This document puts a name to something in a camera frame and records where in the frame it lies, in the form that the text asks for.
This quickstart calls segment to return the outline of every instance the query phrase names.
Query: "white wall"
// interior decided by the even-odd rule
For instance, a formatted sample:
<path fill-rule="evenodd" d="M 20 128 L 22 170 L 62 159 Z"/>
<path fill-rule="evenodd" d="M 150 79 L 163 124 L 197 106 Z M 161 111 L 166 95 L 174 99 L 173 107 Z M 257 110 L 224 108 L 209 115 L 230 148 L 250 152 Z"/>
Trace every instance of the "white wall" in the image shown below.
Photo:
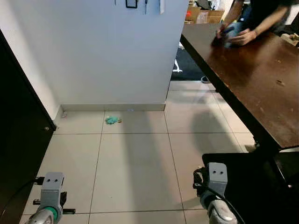
<path fill-rule="evenodd" d="M 0 29 L 48 114 L 54 119 L 59 108 L 58 100 L 46 81 L 45 73 L 32 56 L 8 1 L 0 0 Z"/>
<path fill-rule="evenodd" d="M 299 5 L 292 6 L 290 15 L 285 22 L 286 25 L 290 25 L 293 22 L 293 20 L 297 16 L 298 12 L 299 12 Z"/>
<path fill-rule="evenodd" d="M 224 13 L 223 13 L 222 19 L 225 19 L 225 17 L 228 14 L 230 8 L 232 7 L 232 4 L 233 4 L 234 0 L 223 0 L 223 1 L 224 1 L 225 8 L 224 8 Z"/>
<path fill-rule="evenodd" d="M 9 2 L 61 104 L 164 103 L 186 0 L 0 0 Z"/>

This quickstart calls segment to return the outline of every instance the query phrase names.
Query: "shoe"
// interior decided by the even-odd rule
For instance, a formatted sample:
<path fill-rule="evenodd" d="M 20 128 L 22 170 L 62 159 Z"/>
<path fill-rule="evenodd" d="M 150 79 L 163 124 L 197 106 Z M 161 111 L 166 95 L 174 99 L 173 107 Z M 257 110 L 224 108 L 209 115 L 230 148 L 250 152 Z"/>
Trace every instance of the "shoe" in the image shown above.
<path fill-rule="evenodd" d="M 201 82 L 204 83 L 204 84 L 211 83 L 210 80 L 209 80 L 206 76 L 201 77 L 200 80 L 201 80 Z"/>

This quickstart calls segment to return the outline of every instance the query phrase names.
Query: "paper on wall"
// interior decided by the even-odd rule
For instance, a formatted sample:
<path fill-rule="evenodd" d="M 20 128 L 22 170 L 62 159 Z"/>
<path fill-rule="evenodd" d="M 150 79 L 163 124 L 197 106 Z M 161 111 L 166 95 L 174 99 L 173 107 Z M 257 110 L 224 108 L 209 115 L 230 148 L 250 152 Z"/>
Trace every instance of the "paper on wall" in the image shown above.
<path fill-rule="evenodd" d="M 160 14 L 165 12 L 165 0 L 160 0 Z"/>
<path fill-rule="evenodd" d="M 225 0 L 212 0 L 211 9 L 224 10 L 225 9 Z"/>

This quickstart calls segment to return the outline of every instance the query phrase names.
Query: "hand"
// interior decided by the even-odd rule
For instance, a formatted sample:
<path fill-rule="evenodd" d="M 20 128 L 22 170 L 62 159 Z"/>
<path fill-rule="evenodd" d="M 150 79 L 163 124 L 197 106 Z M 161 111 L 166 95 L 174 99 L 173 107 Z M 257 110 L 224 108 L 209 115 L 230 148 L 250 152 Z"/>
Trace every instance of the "hand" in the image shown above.
<path fill-rule="evenodd" d="M 228 42 L 242 46 L 242 45 L 245 45 L 245 44 L 249 43 L 250 41 L 256 39 L 256 37 L 257 37 L 257 35 L 254 30 L 251 31 L 250 29 L 246 29 L 246 30 L 243 30 L 242 32 L 240 32 L 238 34 L 238 36 L 229 38 Z"/>
<path fill-rule="evenodd" d="M 223 30 L 225 30 L 227 27 L 228 27 L 228 24 L 226 22 L 223 22 L 221 24 L 220 28 L 216 31 L 216 37 L 217 37 L 217 39 L 221 39 L 222 38 L 221 32 Z"/>

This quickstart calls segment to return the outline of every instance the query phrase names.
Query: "floor tile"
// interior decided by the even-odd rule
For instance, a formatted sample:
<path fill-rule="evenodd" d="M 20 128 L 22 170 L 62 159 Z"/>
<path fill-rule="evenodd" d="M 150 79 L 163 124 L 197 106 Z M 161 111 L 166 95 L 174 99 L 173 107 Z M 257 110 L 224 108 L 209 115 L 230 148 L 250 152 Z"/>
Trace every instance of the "floor tile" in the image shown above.
<path fill-rule="evenodd" d="M 290 153 L 290 152 L 299 152 L 299 147 L 297 148 L 289 148 L 289 149 L 285 149 L 280 151 L 281 153 Z"/>
<path fill-rule="evenodd" d="M 59 224 L 87 224 L 89 214 L 63 215 Z M 25 224 L 30 215 L 23 215 L 20 224 Z"/>
<path fill-rule="evenodd" d="M 211 92 L 170 91 L 165 116 L 170 133 L 232 132 Z"/>
<path fill-rule="evenodd" d="M 104 134 L 92 212 L 182 209 L 167 134 Z"/>
<path fill-rule="evenodd" d="M 241 153 L 242 150 L 232 133 L 172 133 L 170 140 L 184 209 L 200 209 L 199 198 L 192 188 L 192 174 L 198 166 L 204 165 L 202 155 Z"/>
<path fill-rule="evenodd" d="M 30 216 L 31 215 L 22 215 L 19 224 L 25 224 L 28 221 L 28 219 L 30 218 Z"/>
<path fill-rule="evenodd" d="M 105 118 L 117 116 L 121 123 L 108 125 L 104 122 L 103 133 L 166 133 L 163 111 L 105 112 Z"/>
<path fill-rule="evenodd" d="M 65 208 L 76 209 L 77 213 L 90 211 L 96 163 L 100 146 L 100 134 L 53 135 L 38 176 L 47 172 L 63 172 L 63 190 L 67 191 Z M 24 214 L 35 213 L 41 186 L 34 185 L 27 201 Z"/>
<path fill-rule="evenodd" d="M 201 81 L 171 81 L 169 86 L 169 91 L 209 89 L 209 84 L 204 84 Z"/>
<path fill-rule="evenodd" d="M 104 112 L 69 111 L 57 121 L 54 134 L 95 134 L 102 132 Z"/>
<path fill-rule="evenodd" d="M 255 147 L 255 141 L 253 139 L 253 135 L 251 133 L 234 133 L 235 137 L 240 144 L 241 149 L 247 152 L 253 152 Z"/>
<path fill-rule="evenodd" d="M 209 224 L 207 210 L 188 210 L 185 211 L 186 224 Z"/>
<path fill-rule="evenodd" d="M 91 214 L 89 224 L 185 224 L 183 211 Z"/>
<path fill-rule="evenodd" d="M 237 133 L 250 133 L 248 128 L 243 124 L 240 118 L 236 115 L 233 109 L 227 104 L 227 102 L 222 98 L 219 93 L 213 93 L 219 107 L 221 108 L 224 117 L 228 121 L 229 126 L 233 130 L 233 132 Z"/>
<path fill-rule="evenodd" d="M 207 85 L 209 86 L 210 90 L 213 90 L 213 91 L 216 90 L 216 88 L 213 86 L 212 83 L 208 83 Z"/>

